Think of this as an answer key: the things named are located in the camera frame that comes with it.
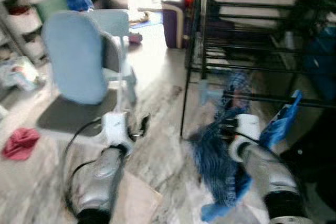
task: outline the pink cloth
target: pink cloth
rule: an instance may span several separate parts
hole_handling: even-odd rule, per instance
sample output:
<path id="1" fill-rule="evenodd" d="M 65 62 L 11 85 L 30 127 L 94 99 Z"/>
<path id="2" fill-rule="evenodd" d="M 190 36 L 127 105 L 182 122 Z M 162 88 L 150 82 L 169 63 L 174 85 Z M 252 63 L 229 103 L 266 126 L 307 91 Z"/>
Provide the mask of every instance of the pink cloth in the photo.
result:
<path id="1" fill-rule="evenodd" d="M 39 138 L 40 135 L 35 129 L 19 128 L 8 139 L 2 155 L 13 160 L 26 160 L 32 154 Z"/>

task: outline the black cable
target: black cable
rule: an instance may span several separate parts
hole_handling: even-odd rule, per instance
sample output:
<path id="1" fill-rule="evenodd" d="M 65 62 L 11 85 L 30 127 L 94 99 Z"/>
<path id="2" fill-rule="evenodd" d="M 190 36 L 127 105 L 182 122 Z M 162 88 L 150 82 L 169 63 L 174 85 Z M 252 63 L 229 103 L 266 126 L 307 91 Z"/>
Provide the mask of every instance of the black cable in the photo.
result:
<path id="1" fill-rule="evenodd" d="M 68 143 L 67 147 L 65 148 L 64 150 L 64 153 L 63 153 L 63 158 L 61 160 L 61 179 L 62 179 L 62 189 L 63 189 L 63 194 L 64 194 L 64 200 L 66 202 L 66 206 L 67 208 L 69 209 L 69 211 L 74 215 L 76 216 L 77 213 L 73 207 L 73 203 L 72 203 L 72 200 L 71 200 L 71 194 L 69 194 L 69 189 L 72 187 L 72 185 L 68 185 L 68 187 L 65 185 L 65 164 L 66 164 L 66 160 L 67 160 L 67 155 L 68 155 L 68 152 L 69 152 L 69 149 L 71 147 L 71 145 L 73 144 L 74 140 L 76 139 L 76 137 L 83 131 L 85 130 L 87 127 L 93 125 L 93 124 L 96 124 L 96 123 L 99 123 L 101 121 L 101 118 L 98 118 L 96 120 L 93 120 L 85 125 L 83 125 L 72 137 L 72 139 L 70 140 L 70 142 Z M 77 172 L 80 168 L 82 168 L 83 166 L 85 165 L 85 163 L 83 163 L 82 165 L 79 165 L 75 171 Z M 73 176 L 75 175 L 76 172 L 73 172 L 72 176 L 71 176 L 71 184 L 72 184 L 72 179 L 73 179 Z"/>

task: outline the marble floor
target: marble floor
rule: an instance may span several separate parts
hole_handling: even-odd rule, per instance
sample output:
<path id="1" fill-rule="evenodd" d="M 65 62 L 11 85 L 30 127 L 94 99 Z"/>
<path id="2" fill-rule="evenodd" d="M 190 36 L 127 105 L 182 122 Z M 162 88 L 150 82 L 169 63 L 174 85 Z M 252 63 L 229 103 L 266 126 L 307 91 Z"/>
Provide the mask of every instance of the marble floor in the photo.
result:
<path id="1" fill-rule="evenodd" d="M 140 46 L 130 46 L 128 56 L 138 78 L 136 87 L 138 103 L 134 109 L 134 116 L 136 121 L 139 121 L 141 116 L 151 113 L 152 119 L 148 134 L 137 141 L 134 153 L 126 163 L 125 169 L 162 195 L 162 202 L 151 223 L 202 223 L 201 207 L 212 202 L 212 196 L 203 184 L 198 183 L 197 172 L 190 155 L 190 146 L 179 136 L 185 80 L 185 52 L 166 47 L 162 25 L 144 27 L 138 32 L 143 35 L 143 43 Z M 49 90 L 49 83 L 31 94 L 15 90 L 3 101 L 3 106 L 10 111 L 11 120 L 0 124 L 3 134 L 1 143 L 18 125 L 34 126 L 38 115 L 50 103 Z M 258 104 L 252 107 L 253 112 L 260 115 L 263 122 L 269 120 L 272 113 L 261 109 Z M 213 105 L 208 103 L 201 107 L 198 103 L 197 85 L 190 85 L 184 136 L 188 136 L 199 126 L 211 122 L 213 114 Z M 53 149 L 54 146 L 48 145 L 48 148 Z M 44 183 L 44 186 L 35 192 L 39 197 L 34 201 L 29 201 L 28 197 L 26 202 L 20 202 L 22 208 L 18 210 L 17 207 L 13 208 L 19 204 L 15 200 L 16 197 L 0 194 L 0 217 L 6 217 L 0 218 L 0 223 L 46 223 L 42 221 L 46 216 L 49 219 L 50 216 L 54 218 L 48 223 L 65 223 L 58 216 L 55 204 L 51 203 L 60 201 L 57 195 L 59 185 L 56 180 L 48 179 L 55 176 L 55 167 L 58 165 L 55 162 L 57 153 L 54 151 L 47 153 L 50 154 L 43 157 L 45 161 L 41 167 L 36 167 L 34 161 L 30 161 L 26 164 L 27 167 L 21 168 L 22 172 L 33 168 L 49 171 L 49 176 L 44 177 L 38 177 L 39 173 L 34 172 L 37 175 L 33 180 Z M 85 158 L 93 155 L 92 151 L 87 150 L 78 153 L 81 155 L 85 153 Z M 74 163 L 81 163 L 83 159 L 78 157 Z M 9 168 L 7 172 L 15 173 Z M 25 188 L 28 187 L 28 182 L 24 181 L 17 183 L 14 188 L 11 184 L 13 184 L 11 181 L 0 183 L 0 191 L 6 191 L 5 188 L 8 187 L 8 192 L 25 192 Z M 55 188 L 52 195 L 50 188 Z M 213 223 L 266 224 L 268 217 L 263 202 L 253 187 L 228 216 L 218 218 Z"/>

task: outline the light blue chair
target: light blue chair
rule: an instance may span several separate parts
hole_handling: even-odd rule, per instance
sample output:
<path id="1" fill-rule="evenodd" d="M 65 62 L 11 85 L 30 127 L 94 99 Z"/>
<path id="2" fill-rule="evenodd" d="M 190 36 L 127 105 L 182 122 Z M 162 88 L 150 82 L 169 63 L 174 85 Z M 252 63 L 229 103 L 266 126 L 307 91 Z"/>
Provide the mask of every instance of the light blue chair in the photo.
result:
<path id="1" fill-rule="evenodd" d="M 126 63 L 123 43 L 128 34 L 127 13 L 94 12 L 97 14 L 56 13 L 43 26 L 42 37 L 60 96 L 41 115 L 37 127 L 57 135 L 57 139 L 61 135 L 62 139 L 70 139 L 82 125 L 114 109 L 117 94 L 108 89 L 108 83 L 118 80 L 119 66 L 124 68 L 123 80 L 127 82 L 130 101 L 136 101 L 136 78 Z M 112 36 L 119 38 L 119 45 Z M 85 142 L 100 142 L 101 132 L 100 127 L 87 129 L 78 140 L 82 142 L 82 137 Z"/>

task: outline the black metal rack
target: black metal rack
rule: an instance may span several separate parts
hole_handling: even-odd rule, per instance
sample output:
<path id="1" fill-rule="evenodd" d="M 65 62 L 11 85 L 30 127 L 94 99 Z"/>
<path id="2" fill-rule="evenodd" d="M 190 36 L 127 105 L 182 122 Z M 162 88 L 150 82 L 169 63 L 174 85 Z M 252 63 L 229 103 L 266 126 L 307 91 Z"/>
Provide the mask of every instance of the black metal rack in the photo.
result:
<path id="1" fill-rule="evenodd" d="M 221 7 L 239 7 L 244 10 L 250 8 L 260 10 L 261 15 L 259 13 L 258 15 L 246 14 L 246 12 L 220 14 Z M 266 9 L 277 10 L 278 15 L 263 15 L 262 11 Z M 283 96 L 225 94 L 225 96 L 239 99 L 281 104 L 292 101 L 290 92 L 300 74 L 336 77 L 336 69 L 332 72 L 318 72 L 303 66 L 309 41 L 315 38 L 323 27 L 335 24 L 326 19 L 328 12 L 336 12 L 335 0 L 293 0 L 293 4 L 195 0 L 192 32 L 186 51 L 187 76 L 180 135 L 183 134 L 187 93 L 193 71 L 201 73 L 201 80 L 205 80 L 209 73 L 219 73 L 227 68 L 290 74 L 287 91 Z M 266 20 L 274 22 L 274 25 L 269 27 L 246 25 L 240 20 L 257 20 L 257 22 Z M 198 30 L 201 33 L 202 50 L 198 55 L 193 55 L 195 34 Z M 300 49 L 275 45 L 275 41 L 281 41 L 284 38 L 286 31 L 291 31 L 301 38 Z M 335 40 L 336 38 L 332 36 L 325 39 Z M 334 54 L 320 51 L 313 53 L 323 57 L 336 57 Z M 199 57 L 200 63 L 195 63 L 197 62 L 195 57 Z M 291 58 L 294 62 L 293 66 L 286 66 L 284 57 Z M 327 100 L 303 99 L 300 106 L 336 108 L 336 103 Z"/>

